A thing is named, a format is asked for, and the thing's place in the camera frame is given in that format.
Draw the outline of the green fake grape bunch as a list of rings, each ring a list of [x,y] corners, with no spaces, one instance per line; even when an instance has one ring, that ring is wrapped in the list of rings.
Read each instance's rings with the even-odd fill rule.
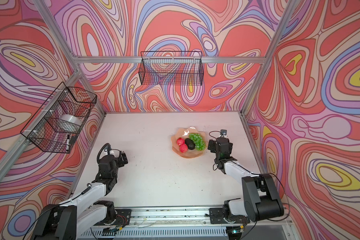
[[[198,150],[198,151],[205,150],[206,144],[205,144],[205,141],[204,141],[203,137],[201,136],[201,134],[191,133],[189,135],[189,138],[193,141],[196,150]]]

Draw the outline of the dark fake avocado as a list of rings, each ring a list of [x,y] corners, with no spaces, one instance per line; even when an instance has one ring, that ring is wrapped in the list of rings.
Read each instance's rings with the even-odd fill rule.
[[[186,146],[187,146],[187,148],[188,148],[189,150],[194,150],[194,149],[195,149],[195,143],[193,142],[192,139],[187,138],[187,139],[185,139],[185,142],[184,142],[184,143],[186,144]]]

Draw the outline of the red fake apple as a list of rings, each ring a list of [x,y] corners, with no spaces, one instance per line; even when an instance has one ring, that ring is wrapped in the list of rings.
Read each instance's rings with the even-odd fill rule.
[[[180,147],[182,146],[183,144],[185,144],[185,140],[183,138],[178,138],[177,139],[177,145]]]
[[[188,146],[186,144],[183,144],[182,146],[180,146],[181,153],[186,153],[187,151],[188,151]]]

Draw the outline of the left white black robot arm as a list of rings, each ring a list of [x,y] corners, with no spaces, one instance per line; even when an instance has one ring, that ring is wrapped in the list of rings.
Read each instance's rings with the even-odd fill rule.
[[[112,201],[103,201],[118,182],[119,169],[128,164],[125,152],[102,146],[96,157],[95,179],[77,195],[44,207],[27,233],[32,240],[75,240],[97,223],[113,225],[117,213]]]

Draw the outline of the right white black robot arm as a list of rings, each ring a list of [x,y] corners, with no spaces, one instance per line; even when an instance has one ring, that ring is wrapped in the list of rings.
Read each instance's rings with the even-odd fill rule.
[[[232,177],[242,189],[242,197],[224,202],[224,217],[244,216],[258,222],[284,216],[284,207],[272,175],[256,174],[243,167],[231,156],[232,148],[233,143],[224,137],[209,140],[207,147],[215,154],[213,169]]]

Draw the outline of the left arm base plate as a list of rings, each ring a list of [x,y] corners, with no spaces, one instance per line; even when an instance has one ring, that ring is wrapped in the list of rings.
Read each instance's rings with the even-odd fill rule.
[[[130,224],[131,221],[131,209],[118,209],[115,210],[115,217],[112,219],[110,225],[125,227]]]

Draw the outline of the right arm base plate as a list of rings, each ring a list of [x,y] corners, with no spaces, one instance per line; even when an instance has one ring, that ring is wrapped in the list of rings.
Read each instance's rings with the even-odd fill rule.
[[[226,208],[209,208],[209,212],[205,214],[209,218],[211,224],[240,224],[247,225],[250,223],[248,217],[243,215],[233,215]]]

